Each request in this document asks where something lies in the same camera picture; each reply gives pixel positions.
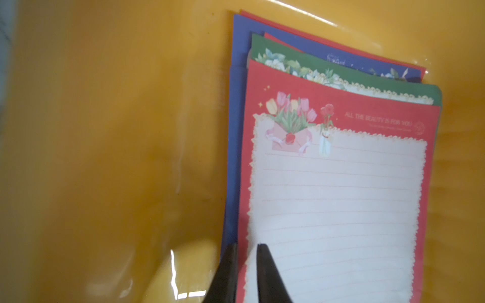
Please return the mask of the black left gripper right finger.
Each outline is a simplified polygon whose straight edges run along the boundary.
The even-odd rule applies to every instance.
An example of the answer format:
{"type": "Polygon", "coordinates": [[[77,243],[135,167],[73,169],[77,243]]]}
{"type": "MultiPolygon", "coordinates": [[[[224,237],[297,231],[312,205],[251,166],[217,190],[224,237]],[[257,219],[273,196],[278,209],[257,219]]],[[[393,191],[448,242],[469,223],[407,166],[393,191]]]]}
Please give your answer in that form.
{"type": "Polygon", "coordinates": [[[259,303],[292,303],[269,247],[257,245],[256,270],[259,303]]]}

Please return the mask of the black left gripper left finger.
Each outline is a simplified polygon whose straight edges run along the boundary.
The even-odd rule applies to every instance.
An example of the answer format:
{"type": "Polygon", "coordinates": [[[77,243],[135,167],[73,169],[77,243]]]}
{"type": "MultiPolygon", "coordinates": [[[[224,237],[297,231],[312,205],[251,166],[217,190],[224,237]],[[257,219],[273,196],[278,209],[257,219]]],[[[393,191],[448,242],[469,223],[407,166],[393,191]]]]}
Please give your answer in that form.
{"type": "Polygon", "coordinates": [[[203,303],[235,303],[237,277],[238,247],[233,243],[226,247],[203,303]]]}

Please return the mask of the red tulip stationery paper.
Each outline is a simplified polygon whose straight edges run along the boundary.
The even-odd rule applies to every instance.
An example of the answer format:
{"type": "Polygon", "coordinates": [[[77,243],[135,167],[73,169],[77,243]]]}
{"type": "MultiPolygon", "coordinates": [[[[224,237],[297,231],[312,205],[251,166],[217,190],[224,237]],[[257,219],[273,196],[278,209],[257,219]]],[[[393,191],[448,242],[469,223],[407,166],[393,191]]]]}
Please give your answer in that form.
{"type": "Polygon", "coordinates": [[[266,244],[293,302],[418,302],[440,111],[251,62],[237,301],[266,244]]]}

